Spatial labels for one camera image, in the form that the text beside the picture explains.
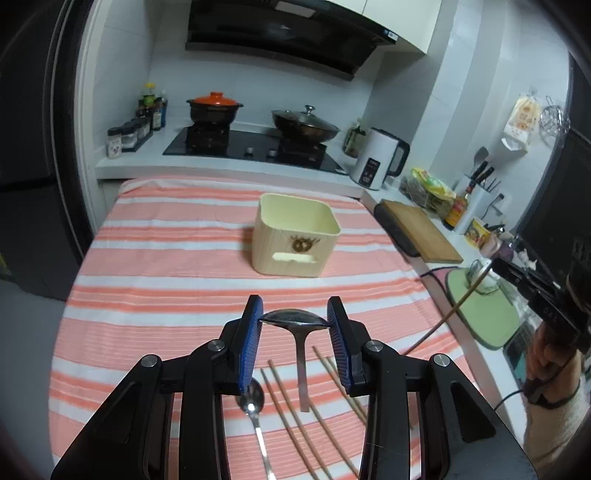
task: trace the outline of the electric kettle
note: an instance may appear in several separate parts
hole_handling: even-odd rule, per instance
[[[394,157],[402,151],[400,160]],[[398,177],[410,153],[410,145],[394,135],[372,128],[365,148],[359,154],[351,179],[369,190],[379,190],[387,175]]]

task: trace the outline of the kitchen counter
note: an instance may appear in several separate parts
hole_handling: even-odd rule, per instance
[[[171,121],[163,130],[154,132],[152,138],[137,152],[124,153],[114,160],[103,158],[95,167],[96,178],[98,180],[119,180],[181,174],[257,181],[275,186],[317,190],[353,198],[360,198],[364,191],[362,186],[347,175],[310,168],[233,158],[163,155],[164,150],[178,133],[189,125],[191,125],[190,121]],[[256,133],[273,132],[273,129],[268,127],[238,124],[237,122],[232,124],[232,128]],[[349,171],[355,164],[354,158],[342,153],[338,143],[328,144],[327,153],[346,171]]]
[[[152,138],[138,152],[125,153],[115,160],[108,158],[100,160],[96,165],[97,179],[133,179],[141,176],[167,174],[195,175],[255,181],[274,186],[354,197],[360,199],[361,203],[371,212],[375,205],[384,199],[412,205],[412,202],[398,191],[398,181],[392,178],[387,179],[381,190],[374,191],[364,189],[346,175],[309,168],[231,158],[163,155],[164,150],[182,128],[190,124],[191,122],[188,120],[169,121],[167,127],[160,132],[154,132]],[[272,131],[267,127],[237,122],[234,122],[232,126],[234,129],[243,131],[259,133]],[[344,155],[338,142],[328,143],[327,153],[346,171],[350,171],[355,165],[355,159]],[[480,252],[468,244],[463,235],[448,231],[439,219],[433,219],[433,223],[462,256],[463,262],[458,266],[467,268],[474,260],[480,258]],[[425,263],[421,258],[407,258],[407,260],[419,275],[433,268],[450,266],[448,264]],[[428,280],[424,282],[440,310],[442,312],[448,310],[449,302],[442,294],[441,288],[435,282]],[[492,405],[496,405],[503,397],[518,389],[502,349],[492,351],[482,346],[473,338],[458,315],[452,316],[448,324],[466,353],[466,358],[475,378],[478,379],[482,394]],[[527,419],[521,396],[516,395],[507,400],[498,413],[522,444]]]

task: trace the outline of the range hood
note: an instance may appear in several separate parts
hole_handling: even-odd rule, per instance
[[[302,64],[351,80],[394,32],[324,0],[193,0],[187,50],[221,50]]]

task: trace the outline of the striped tablecloth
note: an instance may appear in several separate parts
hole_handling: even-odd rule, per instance
[[[250,265],[249,246],[258,199],[264,192],[320,199],[341,227],[339,242],[319,278],[266,277]],[[364,322],[372,338],[397,349],[412,344],[440,318],[414,270],[370,213],[357,201],[254,183],[166,177],[126,182],[88,252],[67,302],[54,351],[49,421],[57,462],[92,414],[140,357],[187,355],[219,336],[239,318],[251,293],[265,311],[296,307],[326,315],[326,302],[339,295],[349,316]],[[365,428],[340,396],[312,346],[332,355],[326,331],[307,340],[310,396],[336,438],[357,464]],[[256,359],[272,359],[297,405],[296,350],[291,334],[265,325]],[[415,354],[450,355],[472,379],[463,352],[443,327]],[[274,385],[279,398],[281,393]],[[309,478],[269,395],[261,426],[278,479]],[[174,403],[170,478],[177,478],[181,395]],[[233,480],[264,479],[252,425],[234,398],[223,399],[226,441]],[[283,404],[287,417],[291,415]],[[411,408],[412,474],[420,470],[415,408]],[[332,476],[352,473],[313,414],[301,414],[307,432]],[[296,436],[302,440],[297,429]],[[326,478],[304,442],[320,479]]]

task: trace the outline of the kettle handle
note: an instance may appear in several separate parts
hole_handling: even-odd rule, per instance
[[[398,164],[398,168],[395,171],[388,170],[386,173],[386,175],[390,175],[391,177],[398,177],[402,173],[402,169],[404,168],[404,164],[406,163],[408,154],[410,153],[410,145],[408,145],[404,140],[398,139],[398,146],[394,151],[394,155],[392,155],[392,161],[394,161],[394,157],[396,156],[396,152],[399,148],[402,149],[403,154],[402,158],[400,159],[400,163]]]

